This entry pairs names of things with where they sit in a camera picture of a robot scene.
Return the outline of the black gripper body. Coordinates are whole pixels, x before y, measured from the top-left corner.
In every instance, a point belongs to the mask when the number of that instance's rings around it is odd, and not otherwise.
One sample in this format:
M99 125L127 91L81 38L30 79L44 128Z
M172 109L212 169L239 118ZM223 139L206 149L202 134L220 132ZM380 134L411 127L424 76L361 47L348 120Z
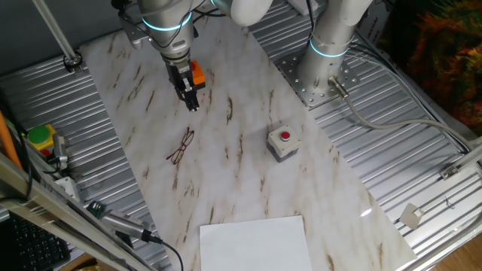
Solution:
M178 62L168 61L166 62L166 68L169 81L173 84L178 97L180 99L189 98L194 87L191 61L188 58Z

